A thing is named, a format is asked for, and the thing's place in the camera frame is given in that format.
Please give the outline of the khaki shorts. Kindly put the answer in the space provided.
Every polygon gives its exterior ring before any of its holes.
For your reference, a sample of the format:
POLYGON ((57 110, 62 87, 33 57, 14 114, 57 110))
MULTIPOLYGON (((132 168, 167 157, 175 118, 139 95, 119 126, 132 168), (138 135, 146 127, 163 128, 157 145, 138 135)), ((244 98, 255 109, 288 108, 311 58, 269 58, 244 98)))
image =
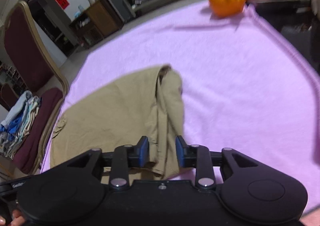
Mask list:
POLYGON ((50 166, 90 149, 112 152, 121 145, 149 142, 146 167, 129 179, 161 180, 180 173, 175 139, 183 134, 182 80, 169 65, 122 76, 68 108, 57 121, 50 166))

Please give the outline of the pile of folded clothes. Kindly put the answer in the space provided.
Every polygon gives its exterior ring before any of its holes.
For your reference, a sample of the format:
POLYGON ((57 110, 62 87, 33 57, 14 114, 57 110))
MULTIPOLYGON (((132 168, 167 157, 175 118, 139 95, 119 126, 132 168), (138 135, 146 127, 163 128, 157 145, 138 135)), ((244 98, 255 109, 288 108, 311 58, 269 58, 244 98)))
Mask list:
POLYGON ((26 90, 1 122, 1 154, 13 160, 31 132, 42 99, 26 90))

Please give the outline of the large orange fruit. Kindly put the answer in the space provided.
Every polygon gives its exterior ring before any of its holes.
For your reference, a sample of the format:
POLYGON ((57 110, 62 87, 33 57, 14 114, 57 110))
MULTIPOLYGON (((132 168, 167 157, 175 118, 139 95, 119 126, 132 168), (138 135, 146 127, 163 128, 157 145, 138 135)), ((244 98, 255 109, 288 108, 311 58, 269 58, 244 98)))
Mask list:
POLYGON ((242 13, 246 0, 209 0, 213 13, 220 18, 242 13))

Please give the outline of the brown wooden cabinet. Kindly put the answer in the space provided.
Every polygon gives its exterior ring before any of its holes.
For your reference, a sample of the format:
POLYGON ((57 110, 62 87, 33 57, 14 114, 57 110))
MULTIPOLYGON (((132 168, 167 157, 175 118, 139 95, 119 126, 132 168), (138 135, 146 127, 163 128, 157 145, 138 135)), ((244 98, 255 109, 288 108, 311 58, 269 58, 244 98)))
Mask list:
POLYGON ((124 21, 108 0, 97 0, 80 13, 69 27, 79 44, 88 49, 120 30, 123 25, 124 21))

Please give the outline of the pink towel table cover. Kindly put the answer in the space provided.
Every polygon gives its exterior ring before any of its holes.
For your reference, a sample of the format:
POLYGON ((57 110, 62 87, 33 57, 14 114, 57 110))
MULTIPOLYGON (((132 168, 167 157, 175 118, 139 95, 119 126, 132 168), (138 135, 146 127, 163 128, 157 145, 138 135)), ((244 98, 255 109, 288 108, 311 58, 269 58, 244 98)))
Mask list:
POLYGON ((305 186, 307 211, 319 206, 319 76, 252 6, 218 19, 199 2, 112 39, 88 55, 62 108, 165 63, 182 77, 187 142, 272 166, 305 186))

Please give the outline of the maroon chair wooden frame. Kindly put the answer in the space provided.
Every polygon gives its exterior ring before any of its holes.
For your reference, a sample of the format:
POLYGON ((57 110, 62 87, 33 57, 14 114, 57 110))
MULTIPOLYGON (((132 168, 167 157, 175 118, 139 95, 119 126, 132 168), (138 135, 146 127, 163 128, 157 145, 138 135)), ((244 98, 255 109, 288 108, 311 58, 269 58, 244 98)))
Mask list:
POLYGON ((59 88, 40 94, 39 113, 13 157, 13 163, 21 172, 32 175, 43 163, 50 134, 69 92, 69 84, 46 49, 25 1, 17 2, 7 15, 3 42, 27 90, 36 94, 52 77, 60 83, 59 88))

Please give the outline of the black fruit tray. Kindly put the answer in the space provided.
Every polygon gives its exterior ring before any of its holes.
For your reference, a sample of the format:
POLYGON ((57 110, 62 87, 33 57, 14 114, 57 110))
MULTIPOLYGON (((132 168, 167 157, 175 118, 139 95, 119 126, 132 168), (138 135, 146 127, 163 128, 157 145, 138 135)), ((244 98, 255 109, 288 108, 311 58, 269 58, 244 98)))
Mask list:
POLYGON ((311 0, 247 0, 257 10, 276 11, 282 9, 298 9, 311 6, 311 0))

